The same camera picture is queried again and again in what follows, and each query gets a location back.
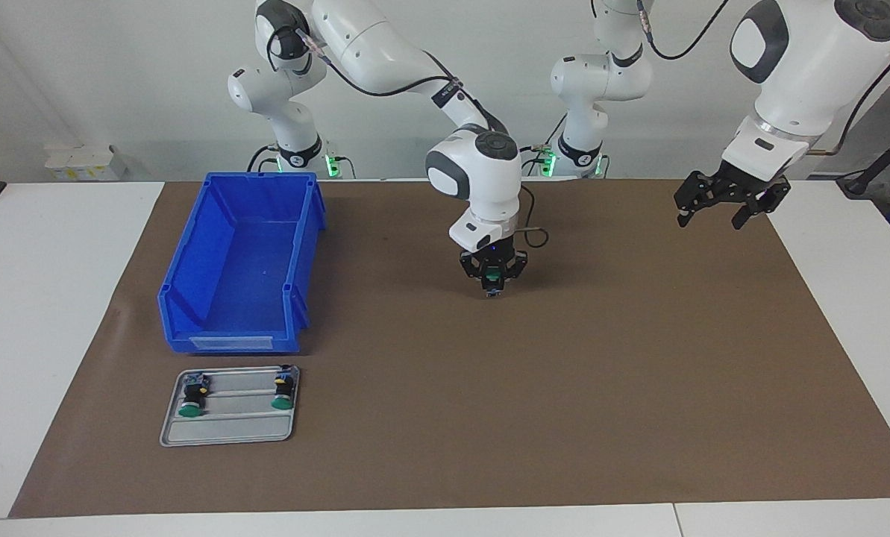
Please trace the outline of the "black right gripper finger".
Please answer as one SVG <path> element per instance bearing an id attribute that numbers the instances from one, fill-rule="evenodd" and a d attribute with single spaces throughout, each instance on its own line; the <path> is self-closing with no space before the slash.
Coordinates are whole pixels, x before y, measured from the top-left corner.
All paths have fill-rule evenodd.
<path id="1" fill-rule="evenodd" d="M 513 258 L 502 260 L 498 264 L 498 291 L 503 292 L 507 282 L 520 278 L 524 269 L 529 262 L 529 254 L 527 252 L 516 252 Z"/>
<path id="2" fill-rule="evenodd" d="M 464 269 L 468 278 L 477 281 L 483 292 L 488 293 L 490 285 L 488 283 L 488 264 L 484 262 L 479 254 L 460 254 L 460 266 Z"/>

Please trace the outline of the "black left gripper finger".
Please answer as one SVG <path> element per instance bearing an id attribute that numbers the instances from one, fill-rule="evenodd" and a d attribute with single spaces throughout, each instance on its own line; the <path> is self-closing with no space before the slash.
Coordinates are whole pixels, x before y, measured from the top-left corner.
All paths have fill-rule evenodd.
<path id="1" fill-rule="evenodd" d="M 785 179 L 773 181 L 762 188 L 748 189 L 740 186 L 736 190 L 736 197 L 742 205 L 731 218 L 733 228 L 742 229 L 751 218 L 761 213 L 772 213 L 779 207 L 790 190 L 792 190 L 792 185 Z"/>
<path id="2" fill-rule="evenodd" d="M 714 177 L 708 177 L 700 171 L 693 171 L 687 176 L 674 193 L 674 205 L 679 210 L 679 227 L 687 227 L 694 214 L 716 204 L 713 192 L 715 184 Z"/>

